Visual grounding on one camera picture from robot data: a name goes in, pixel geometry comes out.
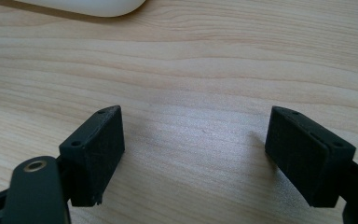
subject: black plastic jaw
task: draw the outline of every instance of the black plastic jaw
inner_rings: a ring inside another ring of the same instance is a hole
[[[334,207],[355,147],[306,116],[273,106],[266,152],[310,206]]]
[[[63,182],[63,187],[72,206],[102,203],[103,192],[123,152],[123,124],[118,105],[95,112],[60,145],[60,166],[71,174],[68,178],[71,181]]]
[[[70,223],[72,206],[102,202],[124,152],[121,108],[94,113],[60,145],[61,155],[33,158],[13,172],[0,192],[0,223]]]
[[[273,106],[266,152],[310,206],[334,207],[342,196],[344,223],[358,223],[353,145],[294,110]]]

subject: wooden table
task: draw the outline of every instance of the wooden table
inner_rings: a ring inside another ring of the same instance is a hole
[[[309,207],[264,143],[280,105],[358,148],[358,1],[146,0],[118,18],[0,1],[0,190],[110,105],[126,153],[73,223],[342,223],[345,202]]]

